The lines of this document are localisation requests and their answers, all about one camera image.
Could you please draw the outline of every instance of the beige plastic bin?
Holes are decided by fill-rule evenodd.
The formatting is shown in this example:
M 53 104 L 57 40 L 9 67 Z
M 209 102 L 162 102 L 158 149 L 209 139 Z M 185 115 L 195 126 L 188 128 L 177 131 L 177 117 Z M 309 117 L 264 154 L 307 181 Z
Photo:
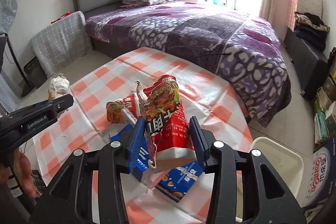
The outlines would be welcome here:
M 293 151 L 265 137 L 256 138 L 250 151 L 253 149 L 260 150 L 266 156 L 293 195 L 297 197 L 303 176 L 302 158 Z

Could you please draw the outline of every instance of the trash bin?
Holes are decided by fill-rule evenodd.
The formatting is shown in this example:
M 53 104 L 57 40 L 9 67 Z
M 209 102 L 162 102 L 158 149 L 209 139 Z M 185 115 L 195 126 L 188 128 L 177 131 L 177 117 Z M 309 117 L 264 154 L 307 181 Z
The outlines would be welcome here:
M 303 160 L 293 151 L 270 140 L 259 137 L 254 140 L 251 150 L 260 150 L 273 165 L 295 197 L 299 192 L 303 176 Z
M 27 74 L 29 82 L 31 82 L 35 88 L 39 88 L 46 82 L 47 77 L 41 68 L 40 62 L 37 57 L 34 57 L 24 66 L 23 70 Z

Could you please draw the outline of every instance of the human hand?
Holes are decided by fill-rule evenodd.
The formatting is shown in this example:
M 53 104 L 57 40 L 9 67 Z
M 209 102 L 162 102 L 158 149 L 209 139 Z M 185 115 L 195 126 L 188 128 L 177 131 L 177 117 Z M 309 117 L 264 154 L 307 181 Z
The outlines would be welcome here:
M 29 159 L 21 153 L 19 148 L 14 151 L 13 170 L 26 194 L 31 198 L 35 198 L 36 187 L 32 178 L 32 166 Z M 0 184 L 6 183 L 9 175 L 9 170 L 0 164 Z

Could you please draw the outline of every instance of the gray checkered cloth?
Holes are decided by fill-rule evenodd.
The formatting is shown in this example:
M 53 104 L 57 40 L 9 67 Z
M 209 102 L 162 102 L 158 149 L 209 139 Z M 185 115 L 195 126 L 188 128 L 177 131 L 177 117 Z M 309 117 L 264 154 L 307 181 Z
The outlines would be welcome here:
M 84 26 L 84 14 L 75 12 L 49 25 L 30 40 L 33 52 L 48 78 L 92 51 L 92 43 Z

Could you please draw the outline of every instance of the purple patterned blanket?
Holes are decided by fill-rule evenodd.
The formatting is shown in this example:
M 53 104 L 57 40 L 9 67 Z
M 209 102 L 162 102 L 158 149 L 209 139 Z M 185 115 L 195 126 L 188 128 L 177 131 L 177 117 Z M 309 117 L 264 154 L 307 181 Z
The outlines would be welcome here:
M 123 8 L 87 19 L 98 40 L 173 54 L 229 81 L 266 127 L 291 100 L 290 80 L 271 25 L 258 17 L 182 1 Z

